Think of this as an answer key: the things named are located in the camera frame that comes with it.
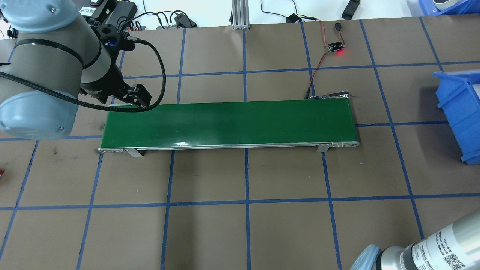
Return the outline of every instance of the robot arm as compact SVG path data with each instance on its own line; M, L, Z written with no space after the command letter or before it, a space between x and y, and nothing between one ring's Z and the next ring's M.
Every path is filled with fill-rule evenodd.
M20 31L10 64L0 72L77 99L109 96L145 108L151 96L130 87L115 64L120 49L133 50L128 33L112 25L90 28L71 0L0 0L0 9ZM26 139L55 140L72 131L78 105L0 77L0 130Z

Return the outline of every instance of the power adapter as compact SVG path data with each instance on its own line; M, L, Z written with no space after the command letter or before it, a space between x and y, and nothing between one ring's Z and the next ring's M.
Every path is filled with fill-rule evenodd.
M301 22L301 19L295 13L288 16L287 19L285 20L285 23L297 23L297 22Z
M190 20L189 17L187 17L185 14L178 14L175 17L175 23L177 24L177 28L194 28L198 27L197 24Z

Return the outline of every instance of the electrical wire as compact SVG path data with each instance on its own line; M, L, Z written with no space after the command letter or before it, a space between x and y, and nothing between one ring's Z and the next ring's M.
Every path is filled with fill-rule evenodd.
M135 22L135 27L137 28L137 31L141 31L141 30L142 30L142 25L140 24L139 21L136 21L136 22Z
M166 81L167 76L165 75L166 72L165 72L165 67L163 65L162 58L160 57L160 54L158 53L156 48L151 43L149 43L148 41L141 40L139 38L137 38L135 40L135 42L139 43L139 44L147 45L154 51L154 53L155 53L155 55L158 59L158 62L160 63L160 68L162 70L162 88L161 88L161 91L160 91L160 95L158 96L158 99L155 101L155 103L153 103L152 105L147 106L147 107L135 108L134 109L134 108L99 106L99 105L96 105L96 104L91 104L91 103L79 101L76 98L71 98L69 96L58 93L58 92L56 92L52 89L40 86L36 83L33 83L31 81L19 78L17 76L11 75L11 74L0 72L0 77L5 78L5 79L9 79L9 80L17 82L17 83L20 83L20 84L22 84L24 86L28 86L28 87L30 87L34 90L38 90L40 92L43 92L45 94L49 94L49 95L54 96L56 98L60 98L62 100L68 101L70 103L77 104L79 106L83 106L83 107L87 107L87 108L91 108L91 109L95 109L95 110L107 110L107 111L115 111L115 112L144 112L144 111L149 111L149 110L154 109L156 106L158 106L160 104L160 102L162 101L163 95L165 94L165 84L167 82Z
M147 9L145 8L145 1L142 0L142 4L144 5L144 11L147 12Z
M187 18L188 18L187 13L185 13L185 12L183 12L183 11L181 11L181 10L167 11L167 12L171 12L171 13L172 13L172 14L170 14L170 22L172 22L172 16L173 16L173 14L177 14L177 15L178 15L179 12L180 12L180 13L183 13L183 15L187 16Z
M327 45L327 39L326 39L326 36L325 36L325 25L324 23L322 22L322 20L320 19L317 19L316 21L320 22L320 25L322 26L322 34L323 34L323 37L324 37L324 45L326 48L328 48L328 45Z
M142 17L143 15L156 15L156 16L158 16L158 14L155 13L155 12L144 12L144 13L136 16L136 17L133 17L133 18L130 19L130 20L125 21L122 25L118 26L118 22L119 22L120 18L125 17L125 16L122 16L122 17L120 17L120 18L117 20L117 28L118 28L119 30L121 30L121 29L123 29L123 27L124 27L125 25L129 25L133 20L136 20L136 19Z
M325 57L327 56L327 54L328 54L329 52L330 52L330 51L328 50L328 51L322 56L322 58L320 59L320 62L318 63L317 67L315 68L315 71L313 72L312 78L310 79L310 83L308 84L307 94L305 95L305 99L308 99L308 98L309 98L310 89L311 89L312 84L313 84L313 78L315 77L315 74L317 74L318 69L320 68L320 66L321 66L322 63L324 62Z
M342 45L345 46L345 41L343 40L342 32L340 30L338 31L338 35L340 36L340 39L342 40Z
M295 3L295 0L292 0L293 2L293 6L295 7L295 14L298 15L298 11L297 11L297 4Z
M284 17L284 18L287 18L285 15L282 15L282 14L264 11L264 7L263 7L263 5L262 5L262 0L260 0L260 10L261 10L263 13L266 13L266 14L278 15L278 16L282 16L282 17Z

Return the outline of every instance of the cable connector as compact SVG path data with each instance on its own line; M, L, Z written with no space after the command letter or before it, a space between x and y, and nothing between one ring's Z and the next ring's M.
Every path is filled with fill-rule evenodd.
M132 37L132 36L130 36L130 35L126 38L126 40L133 41L133 42L135 42L135 43L140 43L140 41L142 41L142 40L139 39L138 37Z
M305 99L308 99L310 97L310 87L307 88L307 93L305 94Z
M303 16L303 17L300 17L300 19L314 20L314 21L318 20L317 18L315 18L315 17L310 17L310 16Z

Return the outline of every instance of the black cable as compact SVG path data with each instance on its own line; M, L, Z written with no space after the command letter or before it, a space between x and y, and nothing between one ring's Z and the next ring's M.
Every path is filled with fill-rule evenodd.
M144 5L144 11L147 12L147 9L145 8L145 2L142 0L142 4Z
M148 15L148 14L149 14L149 15L157 15L155 12L144 12L144 13L136 16L136 17L133 17L132 19L130 19L130 20L128 20L128 21L125 21L124 24L120 25L120 26L117 27L117 28L118 28L118 29L122 29L125 25L130 24L133 20L136 20L136 19L142 17L143 15Z
M292 0L293 2L293 6L295 7L295 14L298 15L298 11L297 11L297 4L295 3L295 0Z
M170 22L172 22L172 16L173 16L173 14L177 14L177 15L178 15L179 12L180 12L180 13L183 13L183 15L185 15L185 16L187 17L187 19L189 19L187 13L185 13L185 12L183 12L183 11L181 11L181 10L168 11L168 12L171 12L171 13L172 13L172 14L170 14Z
M162 89L160 91L160 95L158 96L158 99L155 101L155 103L153 103L152 105L147 106L147 107L133 109L133 108L99 106L99 105L79 101L75 98L71 98L69 96L58 93L58 92L56 92L52 89L40 86L36 83L30 82L28 80L19 78L17 76L11 75L11 74L0 72L0 77L11 80L11 81L14 81L14 82L17 82L17 83L20 83L20 84L22 84L24 86L28 86L28 87L30 87L34 90L38 90L40 92L43 92L45 94L49 94L49 95L54 96L56 98L60 98L62 100L68 101L70 103L77 104L79 106L83 106L83 107L87 107L87 108L91 108L91 109L95 109L95 110L107 110L107 111L115 111L115 112L144 112L144 111L149 111L149 110L154 109L156 106L158 106L160 104L160 102L162 101L163 95L165 94L165 83L167 82L166 81L166 75L165 75L165 67L163 65L163 61L162 61L162 58L160 57L160 54L158 53L156 48L151 43L149 43L145 40L141 40L139 38L135 38L134 42L149 46L155 52L155 55L158 58L158 62L160 63L160 68L162 70Z
M139 21L136 21L136 22L135 22L135 27L137 28L137 31L141 31L141 30L142 30L142 25L140 24Z
M305 15L301 15L301 14L297 14L297 15L301 16L300 19L304 19L304 20L313 20L313 21L318 20L317 18L311 17L311 16L305 16Z
M266 14L278 15L278 16L282 16L282 17L284 17L284 18L287 18L285 15L282 15L282 14L264 11L264 7L263 7L263 5L262 5L262 0L260 0L260 10L261 10L263 13L266 13Z

